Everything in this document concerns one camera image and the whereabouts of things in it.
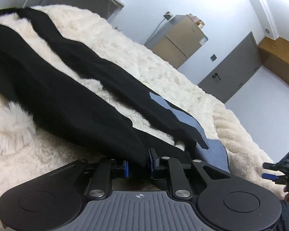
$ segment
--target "faux fur rug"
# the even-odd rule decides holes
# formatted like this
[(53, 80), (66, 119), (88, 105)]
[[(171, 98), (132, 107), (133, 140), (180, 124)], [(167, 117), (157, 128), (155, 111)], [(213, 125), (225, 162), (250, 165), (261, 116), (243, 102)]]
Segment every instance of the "faux fur rug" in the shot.
[[(279, 197), (283, 196), (282, 186), (276, 186), (261, 178), (264, 172), (262, 163), (272, 160), (259, 149), (236, 116), (227, 110), (223, 103), (204, 93), (150, 50), (114, 30), (97, 14), (62, 5), (35, 9), (46, 12), (64, 37), (83, 42), (102, 58), (119, 65), (166, 100), (193, 115), (208, 138), (219, 138), (226, 147), (231, 173), (261, 185)], [(30, 22), (12, 14), (0, 17), (0, 24), (17, 31), (52, 66), (129, 117), (135, 128), (184, 149), (183, 143), (174, 143), (171, 136), (154, 129), (141, 114), (117, 101), (99, 81), (80, 79), (50, 50), (45, 41), (38, 37)], [(87, 158), (97, 161), (100, 155), (94, 152), (39, 128), (33, 123), (31, 115), (19, 105), (8, 103), (0, 94), (0, 195), (11, 187), (73, 160)]]

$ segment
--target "wooden shelf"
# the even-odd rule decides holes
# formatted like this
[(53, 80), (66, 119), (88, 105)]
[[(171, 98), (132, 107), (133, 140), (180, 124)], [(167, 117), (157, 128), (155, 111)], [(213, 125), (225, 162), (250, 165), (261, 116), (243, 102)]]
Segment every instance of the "wooden shelf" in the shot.
[(258, 49), (264, 66), (289, 84), (289, 41), (265, 37)]

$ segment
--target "blue fabric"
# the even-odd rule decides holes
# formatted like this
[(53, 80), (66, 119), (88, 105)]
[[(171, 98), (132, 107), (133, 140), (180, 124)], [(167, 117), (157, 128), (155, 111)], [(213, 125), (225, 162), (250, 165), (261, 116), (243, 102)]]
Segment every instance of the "blue fabric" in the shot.
[(197, 142), (196, 150), (201, 155), (201, 159), (203, 161), (217, 168), (220, 168), (226, 172), (229, 172), (227, 152), (220, 140), (207, 139), (204, 129), (201, 127), (199, 122), (194, 117), (189, 116), (188, 114), (182, 111), (172, 108), (161, 96), (155, 95), (150, 92), (150, 97), (153, 101), (157, 102), (162, 107), (170, 110), (180, 122), (188, 124), (198, 130), (204, 142), (209, 147), (209, 149), (204, 149)]
[(281, 200), (281, 217), (278, 220), (275, 230), (276, 231), (289, 231), (289, 204)]

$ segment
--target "gray door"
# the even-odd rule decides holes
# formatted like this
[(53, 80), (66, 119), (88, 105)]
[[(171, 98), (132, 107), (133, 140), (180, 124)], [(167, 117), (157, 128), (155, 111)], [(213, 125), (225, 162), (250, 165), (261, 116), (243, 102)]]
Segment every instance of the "gray door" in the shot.
[(226, 103), (261, 65), (257, 45), (250, 32), (198, 86)]

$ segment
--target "gray rubber pad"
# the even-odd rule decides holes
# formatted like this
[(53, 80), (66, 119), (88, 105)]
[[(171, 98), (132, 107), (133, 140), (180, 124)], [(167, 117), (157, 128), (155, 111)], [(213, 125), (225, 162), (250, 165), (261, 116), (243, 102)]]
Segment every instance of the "gray rubber pad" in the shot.
[(213, 231), (192, 206), (168, 197), (165, 191), (113, 191), (104, 200), (90, 201), (71, 223), (55, 231)]

